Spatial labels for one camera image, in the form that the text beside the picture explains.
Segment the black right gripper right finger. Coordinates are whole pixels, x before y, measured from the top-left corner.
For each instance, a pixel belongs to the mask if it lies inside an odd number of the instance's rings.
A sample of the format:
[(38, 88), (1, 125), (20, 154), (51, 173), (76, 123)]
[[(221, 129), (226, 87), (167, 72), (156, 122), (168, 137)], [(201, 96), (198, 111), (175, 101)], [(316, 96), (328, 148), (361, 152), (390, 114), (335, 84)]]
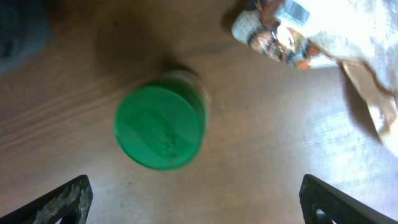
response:
[(311, 174), (303, 177), (299, 199), (305, 224), (397, 224)]

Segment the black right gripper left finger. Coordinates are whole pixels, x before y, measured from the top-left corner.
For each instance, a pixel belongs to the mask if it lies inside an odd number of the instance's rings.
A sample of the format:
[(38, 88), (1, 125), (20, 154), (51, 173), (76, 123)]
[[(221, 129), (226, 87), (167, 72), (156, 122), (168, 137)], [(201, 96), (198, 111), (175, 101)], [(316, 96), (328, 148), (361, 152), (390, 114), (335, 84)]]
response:
[(1, 217), (1, 223), (85, 224), (93, 200), (87, 175), (68, 181), (51, 192)]

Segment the green lid jar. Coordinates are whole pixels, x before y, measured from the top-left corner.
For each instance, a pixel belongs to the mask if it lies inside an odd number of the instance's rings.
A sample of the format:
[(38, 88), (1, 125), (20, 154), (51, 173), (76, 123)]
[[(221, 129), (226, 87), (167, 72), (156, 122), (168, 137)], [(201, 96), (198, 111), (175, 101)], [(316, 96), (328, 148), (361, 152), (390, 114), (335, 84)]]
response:
[(134, 162), (154, 170), (189, 164), (204, 142), (210, 96), (193, 71), (177, 68), (136, 88), (119, 104), (114, 135)]

